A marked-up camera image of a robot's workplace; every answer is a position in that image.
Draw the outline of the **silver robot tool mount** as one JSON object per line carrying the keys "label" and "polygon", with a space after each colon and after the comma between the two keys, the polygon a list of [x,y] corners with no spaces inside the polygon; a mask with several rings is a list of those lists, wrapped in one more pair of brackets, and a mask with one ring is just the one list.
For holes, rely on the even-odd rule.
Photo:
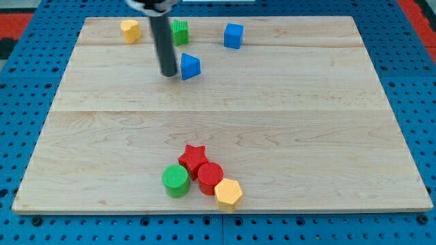
{"label": "silver robot tool mount", "polygon": [[163,16],[167,14],[180,0],[125,0],[126,4],[146,16]]}

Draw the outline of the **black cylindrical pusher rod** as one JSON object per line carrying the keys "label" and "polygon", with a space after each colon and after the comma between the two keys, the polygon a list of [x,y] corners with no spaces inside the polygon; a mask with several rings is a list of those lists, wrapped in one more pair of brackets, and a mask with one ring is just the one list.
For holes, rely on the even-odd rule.
{"label": "black cylindrical pusher rod", "polygon": [[176,55],[168,15],[149,17],[149,22],[161,73],[165,77],[175,76],[177,73]]}

